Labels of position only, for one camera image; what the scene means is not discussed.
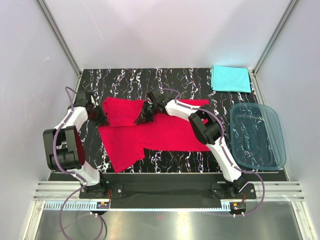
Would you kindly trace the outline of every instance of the transparent plastic container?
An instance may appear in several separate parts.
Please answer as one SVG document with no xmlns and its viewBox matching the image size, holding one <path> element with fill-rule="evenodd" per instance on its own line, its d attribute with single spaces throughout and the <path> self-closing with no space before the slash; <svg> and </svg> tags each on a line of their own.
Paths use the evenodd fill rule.
<svg viewBox="0 0 320 240">
<path fill-rule="evenodd" d="M 237 103 L 230 111 L 234 160 L 247 168 L 274 171 L 287 161 L 277 113 L 266 105 Z"/>
</svg>

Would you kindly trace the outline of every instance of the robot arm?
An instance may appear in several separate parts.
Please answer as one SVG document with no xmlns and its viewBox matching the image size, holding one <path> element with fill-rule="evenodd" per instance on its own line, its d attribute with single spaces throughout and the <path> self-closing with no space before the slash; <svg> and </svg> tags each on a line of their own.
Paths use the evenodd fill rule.
<svg viewBox="0 0 320 240">
<path fill-rule="evenodd" d="M 165 110 L 168 115 L 179 117 L 191 123 L 192 129 L 197 139 L 202 144 L 205 144 L 214 155 L 216 161 L 220 166 L 220 169 L 222 170 L 224 179 L 227 180 L 228 182 L 233 183 L 235 180 L 241 177 L 241 172 L 239 172 L 233 166 L 230 165 L 226 155 L 222 150 L 222 147 L 224 147 L 224 149 L 226 150 L 228 149 L 228 147 L 226 145 L 226 141 L 224 137 L 222 138 L 222 144 L 219 143 L 220 136 L 221 136 L 219 125 L 217 123 L 214 123 L 212 118 L 209 119 L 210 121 L 208 121 L 208 124 L 203 123 L 202 119 L 208 119 L 208 118 L 206 118 L 203 112 L 199 110 L 194 110 L 194 109 L 200 109 L 205 107 L 207 107 L 207 105 L 193 106 L 186 103 L 182 103 L 178 100 L 177 101 L 171 100 L 165 106 Z M 230 151 L 228 150 L 226 152 L 231 162 L 235 166 L 237 166 L 237 163 L 235 162 Z"/>
<path fill-rule="evenodd" d="M 75 99 L 73 113 L 58 134 L 56 153 L 58 161 L 65 171 L 82 176 L 86 179 L 85 190 L 99 195 L 107 190 L 106 181 L 103 175 L 86 161 L 85 150 L 78 134 L 82 125 L 87 120 L 95 123 L 97 127 L 109 124 L 107 117 L 95 101 L 94 96 L 89 92 L 79 91 Z M 51 170 L 55 171 L 59 171 L 54 159 L 53 149 L 54 135 L 58 127 L 59 125 L 43 132 L 47 165 Z M 84 184 L 82 179 L 76 175 L 74 176 L 82 185 Z"/>
<path fill-rule="evenodd" d="M 240 171 L 235 169 L 238 165 L 230 153 L 224 137 L 220 143 L 222 131 L 219 124 L 212 115 L 199 110 L 210 111 L 208 105 L 193 106 L 169 99 L 164 97 L 158 89 L 147 93 L 147 97 L 148 99 L 143 105 L 136 124 L 152 122 L 156 113 L 164 113 L 189 121 L 196 138 L 210 149 L 222 170 L 223 177 L 229 182 L 227 189 L 221 190 L 221 192 L 227 192 L 227 194 L 235 196 L 244 189 L 248 181 Z M 225 194 L 220 193 L 218 195 L 223 198 Z"/>
</svg>

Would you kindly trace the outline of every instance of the black marble surface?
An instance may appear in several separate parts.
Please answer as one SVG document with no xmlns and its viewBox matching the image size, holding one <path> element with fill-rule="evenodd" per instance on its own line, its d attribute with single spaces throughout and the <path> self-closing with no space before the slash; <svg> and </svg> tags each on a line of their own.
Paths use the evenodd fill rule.
<svg viewBox="0 0 320 240">
<path fill-rule="evenodd" d="M 256 103 L 252 92 L 215 92 L 211 90 L 211 68 L 85 69 L 79 90 L 94 93 L 99 104 L 107 97 L 128 100 L 146 99 L 151 89 L 171 88 L 181 99 L 209 99 L 210 106 L 225 127 L 230 145 L 230 109 L 236 103 Z M 103 173 L 114 173 L 98 129 L 87 122 L 80 131 L 87 161 Z M 125 173 L 214 173 L 219 166 L 211 152 L 155 151 L 145 149 L 145 157 Z"/>
</svg>

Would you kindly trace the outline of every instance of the light blue cloth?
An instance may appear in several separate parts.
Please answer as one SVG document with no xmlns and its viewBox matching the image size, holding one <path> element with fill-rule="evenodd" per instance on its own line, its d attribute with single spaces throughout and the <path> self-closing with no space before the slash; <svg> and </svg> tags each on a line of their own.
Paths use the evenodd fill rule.
<svg viewBox="0 0 320 240">
<path fill-rule="evenodd" d="M 251 93 L 248 69 L 214 65 L 211 88 L 219 92 Z"/>
</svg>

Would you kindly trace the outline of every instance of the white panel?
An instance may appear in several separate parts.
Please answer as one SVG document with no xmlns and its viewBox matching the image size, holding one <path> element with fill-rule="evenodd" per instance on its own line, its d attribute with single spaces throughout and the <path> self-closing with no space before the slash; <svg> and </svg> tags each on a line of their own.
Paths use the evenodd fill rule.
<svg viewBox="0 0 320 240">
<path fill-rule="evenodd" d="M 290 0 L 46 0 L 80 68 L 253 68 Z"/>
<path fill-rule="evenodd" d="M 302 0 L 265 60 L 258 78 L 279 115 L 292 180 L 299 181 L 320 235 L 320 1 Z"/>
<path fill-rule="evenodd" d="M 22 239 L 39 180 L 42 133 L 66 113 L 76 75 L 35 0 L 0 1 L 0 235 Z"/>
</svg>

